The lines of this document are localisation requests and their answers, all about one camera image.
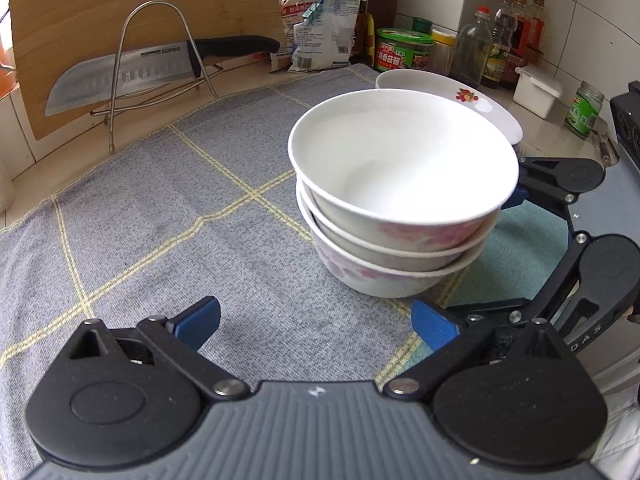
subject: white bowl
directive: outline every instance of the white bowl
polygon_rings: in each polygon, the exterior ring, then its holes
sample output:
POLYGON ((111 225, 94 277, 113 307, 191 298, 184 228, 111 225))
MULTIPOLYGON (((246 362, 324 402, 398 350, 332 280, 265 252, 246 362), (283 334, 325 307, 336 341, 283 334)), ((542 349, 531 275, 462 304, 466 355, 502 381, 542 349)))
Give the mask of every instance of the white bowl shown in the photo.
POLYGON ((318 256, 329 272, 345 285, 354 290, 377 298, 406 298, 414 296, 431 288, 446 276, 458 272, 471 264, 484 249, 485 241, 476 245, 465 253, 455 263, 440 270, 431 272, 406 272, 403 270, 387 269, 371 264, 344 249, 341 249, 327 238, 314 222, 311 211, 302 199, 300 183, 296 185, 298 207, 306 223, 311 229, 314 247, 318 256))
POLYGON ((320 210, 376 245, 460 245, 511 196, 518 160, 493 124, 432 94, 363 90, 295 124, 289 158, 320 210))
POLYGON ((422 70, 388 70, 376 78, 376 88, 404 88, 439 95, 487 118, 516 150, 522 140, 522 127, 515 117, 482 92, 465 87, 455 79, 422 70))
POLYGON ((361 260, 389 269, 410 270, 415 272, 441 269, 484 241, 494 229, 498 221, 498 216, 500 216, 500 211, 491 213, 484 220, 480 228, 473 233, 471 238, 458 247, 447 249, 446 251, 437 251, 435 253, 398 251, 371 244, 340 229, 318 209, 318 205, 311 196, 309 188, 306 187, 301 180, 298 181, 298 186, 300 187, 302 200, 311 211, 316 225, 329 240, 361 260))

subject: yellow grid lines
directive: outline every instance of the yellow grid lines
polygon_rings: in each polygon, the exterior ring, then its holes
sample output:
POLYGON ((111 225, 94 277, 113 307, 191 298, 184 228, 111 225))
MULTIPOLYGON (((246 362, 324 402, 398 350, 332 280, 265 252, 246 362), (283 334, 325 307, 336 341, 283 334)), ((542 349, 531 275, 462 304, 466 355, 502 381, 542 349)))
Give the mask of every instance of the yellow grid lines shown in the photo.
MULTIPOLYGON (((286 171, 285 173, 274 178, 273 180, 270 180, 262 184, 260 187, 256 188, 255 190, 252 189, 252 192, 253 192, 252 194, 257 195, 260 193, 265 193, 268 190, 273 189, 273 187, 276 187, 278 184, 283 183, 288 178, 292 177, 293 174, 294 174, 293 170, 286 171)), ((97 288, 93 292, 91 292, 87 296, 87 300, 89 301, 89 303, 93 303, 97 301, 99 298, 103 297, 111 289, 113 289, 117 285, 121 284, 122 282, 130 278, 139 270, 142 270, 148 264, 157 260, 163 254, 166 254, 168 251, 173 249, 175 246, 179 245, 181 242, 195 236, 206 222, 211 222, 211 221, 223 218, 225 216, 228 216, 234 211, 236 211, 237 209, 239 209, 241 206, 251 202, 251 200, 254 200, 254 197, 250 196, 249 194, 245 194, 240 198, 234 200, 231 204, 227 205, 221 210, 213 213, 209 213, 197 218, 191 227, 181 232, 180 234, 177 234, 165 240, 160 246, 155 248, 155 250, 153 250, 151 253, 143 256, 135 264, 132 264, 131 266, 127 267, 127 269, 125 269, 123 272, 121 272, 120 274, 118 274, 117 276, 115 276, 114 278, 112 278, 111 280, 109 280, 108 282, 101 285, 99 288, 97 288)), ((38 341, 54 333, 56 330, 62 327, 65 323, 69 322, 79 314, 82 314, 82 303, 75 304, 70 309, 63 312, 56 319, 51 321, 49 324, 33 332, 26 339, 5 348, 2 354, 0 354, 0 370, 4 367, 4 365, 10 358, 29 349, 30 347, 35 345, 38 341)))
MULTIPOLYGON (((455 273, 450 277, 447 285, 442 289, 440 296, 438 297, 437 304, 442 308, 446 308, 449 305, 449 301, 458 290, 458 287, 462 284, 466 274, 468 273, 469 267, 461 270, 460 272, 455 273)), ((420 338, 418 335, 412 330, 411 333, 407 336, 402 346, 396 350, 396 353, 389 359, 385 367, 380 370, 380 372, 374 378, 376 384, 379 388, 384 386, 385 383, 389 382, 396 375, 400 373, 400 371, 406 365, 406 362, 411 358, 414 352, 417 350, 420 345, 420 338)))
MULTIPOLYGON (((291 81, 283 81, 281 83, 277 83, 275 85, 269 86, 269 87, 263 87, 263 88, 269 88, 271 90, 274 90, 275 88, 277 88, 278 86, 284 86, 290 83, 294 83, 303 79, 308 79, 311 77, 315 77, 318 74, 320 74, 321 72, 315 72, 312 74, 306 74, 303 76, 299 76, 296 79, 293 79, 291 81)), ((196 108, 195 110, 192 110, 191 112, 184 114, 182 117, 180 117, 179 119, 176 119, 174 121, 174 123, 177 123, 178 121, 181 121, 183 119, 186 119, 189 116, 192 116, 194 113, 199 112, 201 110, 204 110, 207 107, 210 107, 211 105, 215 104, 215 103, 219 103, 220 101, 223 101, 225 99, 229 99, 231 97, 235 97, 235 96, 239 96, 239 95, 244 95, 244 94, 249 94, 250 92, 254 92, 256 90, 260 90, 260 87, 258 88, 251 88, 249 90, 244 90, 241 92, 236 92, 233 94, 229 94, 229 95, 225 95, 222 96, 218 99, 215 99, 213 101, 209 101, 208 103, 204 103, 202 106, 196 108)), ((148 137, 154 136, 156 133, 161 132, 162 130, 164 130, 167 126, 162 126, 161 128, 158 128, 157 130, 151 132, 150 134, 142 137, 141 139, 136 140, 135 142, 130 143, 126 148, 124 148, 123 150, 119 151, 118 154, 123 153, 125 151, 127 151, 129 148, 131 148, 136 142, 139 142, 140 140, 144 140, 148 137)), ((73 179, 71 182, 69 182, 68 184, 66 184, 62 189, 60 189, 57 193, 55 194, 60 194, 62 193, 64 190, 66 190, 67 188, 71 187, 73 184, 75 184, 76 182, 78 182, 79 180, 82 180, 84 177, 86 177, 88 174, 93 173, 97 168, 100 168, 100 166, 102 166, 103 164, 105 164, 106 162, 108 162, 109 160, 111 160, 111 158, 106 158, 105 160, 103 160, 102 162, 99 162, 98 164, 96 164, 95 166, 89 168, 88 170, 86 170, 83 174, 81 174, 80 176, 76 177, 75 179, 73 179)), ((22 224, 34 211, 36 211, 36 209, 38 209, 43 203, 45 203, 47 200, 51 200, 53 198, 53 195, 47 196, 46 198, 42 199, 37 205, 35 205, 34 207, 32 207, 31 209, 29 209, 24 215, 22 215, 20 218, 15 219, 11 225, 7 225, 6 227, 2 227, 0 228, 0 235, 6 232, 11 231, 12 229, 14 229, 15 227, 18 227, 18 225, 22 224)))
POLYGON ((375 85, 376 82, 373 81, 373 79, 369 79, 367 76, 359 74, 358 72, 356 72, 352 67, 347 67, 348 72, 351 72, 354 76, 359 77, 360 79, 362 79, 363 81, 366 81, 367 83, 371 83, 372 85, 375 85))
POLYGON ((304 101, 301 101, 300 99, 296 99, 295 97, 291 97, 290 95, 286 95, 285 93, 281 92, 280 90, 278 90, 276 87, 274 86, 270 86, 269 87, 271 90, 273 90, 274 92, 276 92, 276 94, 279 94, 283 97, 286 97, 287 99, 298 103, 299 105, 302 105, 305 108, 311 108, 311 105, 309 103, 305 103, 304 101))
POLYGON ((220 173, 225 175, 229 180, 231 180, 236 186, 242 189, 245 193, 251 194, 252 198, 258 202, 261 206, 263 206, 267 211, 273 214, 278 220, 285 223, 295 232, 297 232, 300 237, 304 238, 308 242, 312 241, 311 233, 307 228, 300 225, 293 218, 287 215, 284 211, 277 208, 272 202, 267 200, 261 194, 257 194, 254 190, 247 184, 244 180, 238 177, 233 171, 229 168, 221 164, 215 158, 209 155, 209 153, 205 152, 200 146, 198 146, 195 142, 193 142, 189 137, 187 137, 184 133, 182 133, 174 124, 170 124, 169 127, 171 130, 184 142, 187 146, 189 146, 194 152, 201 156, 204 160, 206 160, 209 164, 211 164, 214 168, 216 168, 220 173))
POLYGON ((53 207, 56 211, 56 220, 58 221, 58 231, 60 234, 60 244, 62 245, 62 252, 65 255, 66 260, 66 268, 69 271, 69 276, 71 277, 71 281, 74 284, 74 289, 76 290, 76 295, 78 296, 78 300, 82 305, 82 309, 84 310, 84 314, 88 317, 95 317, 94 311, 91 308, 91 303, 88 300, 86 291, 84 290, 84 286, 82 285, 82 281, 80 279, 80 272, 76 267, 76 261, 74 260, 74 256, 71 253, 71 245, 69 244, 69 236, 66 232, 65 218, 62 215, 62 209, 60 207, 60 202, 58 202, 58 196, 54 195, 52 198, 53 207))
MULTIPOLYGON (((195 142, 193 142, 189 137, 187 137, 184 133, 182 133, 178 128, 175 127, 174 124, 170 124, 169 126, 175 134, 180 137, 185 144, 187 144, 193 151, 198 153, 204 160, 206 160, 209 164, 214 166, 217 170, 219 170, 222 174, 228 177, 232 182, 241 187, 242 190, 247 190, 247 192, 252 192, 251 187, 237 175, 235 175, 229 168, 226 168, 222 164, 220 164, 215 158, 209 155, 209 153, 205 152, 200 146, 198 146, 195 142)), ((262 195, 258 195, 255 198, 255 201, 260 203, 267 211, 269 211, 272 215, 276 217, 279 221, 283 222, 289 228, 293 229, 298 235, 306 240, 309 243, 313 243, 313 237, 311 236, 311 232, 309 230, 296 222, 293 218, 287 215, 284 211, 277 208, 272 202, 267 200, 262 195)), ((401 302, 397 300, 386 300, 387 304, 389 304, 393 309, 400 312, 404 316, 408 316, 408 308, 401 302)))

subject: white plate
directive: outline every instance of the white plate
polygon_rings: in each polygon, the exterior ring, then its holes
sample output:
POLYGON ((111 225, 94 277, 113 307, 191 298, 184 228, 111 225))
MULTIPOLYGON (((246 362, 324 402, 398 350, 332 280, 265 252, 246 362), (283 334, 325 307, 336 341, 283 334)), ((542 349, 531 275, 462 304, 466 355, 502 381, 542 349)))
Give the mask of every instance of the white plate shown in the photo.
POLYGON ((522 140, 520 123, 505 108, 482 92, 450 77, 422 70, 388 70, 376 78, 376 88, 404 88, 439 95, 487 118, 502 132, 511 146, 516 146, 522 140))

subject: yellow jar lid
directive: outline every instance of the yellow jar lid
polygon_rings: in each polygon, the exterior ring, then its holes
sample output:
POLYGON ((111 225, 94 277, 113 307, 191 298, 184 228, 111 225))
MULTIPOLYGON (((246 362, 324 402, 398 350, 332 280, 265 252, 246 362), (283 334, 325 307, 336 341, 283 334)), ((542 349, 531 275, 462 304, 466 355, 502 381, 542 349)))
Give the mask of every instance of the yellow jar lid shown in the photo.
POLYGON ((447 34, 446 32, 440 32, 439 30, 432 29, 431 37, 433 41, 437 41, 438 43, 444 43, 445 45, 455 46, 456 45, 456 37, 453 34, 447 34))

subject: pink floral pattern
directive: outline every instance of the pink floral pattern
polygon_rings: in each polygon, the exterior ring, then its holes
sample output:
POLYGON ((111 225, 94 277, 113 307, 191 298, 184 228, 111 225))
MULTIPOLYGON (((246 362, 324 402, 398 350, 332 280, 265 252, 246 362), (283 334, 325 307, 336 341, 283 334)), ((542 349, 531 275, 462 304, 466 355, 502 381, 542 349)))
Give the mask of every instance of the pink floral pattern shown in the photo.
POLYGON ((314 238, 314 242, 320 259, 336 278, 349 276, 358 282, 365 280, 377 280, 379 278, 384 278, 386 280, 412 279, 410 276, 398 276, 396 274, 388 274, 386 272, 379 272, 377 270, 360 266, 351 260, 346 259, 318 238, 314 238))
POLYGON ((433 246, 455 247, 469 238, 480 226, 482 220, 443 227, 411 226, 386 222, 380 225, 380 231, 395 240, 420 244, 425 248, 433 246))

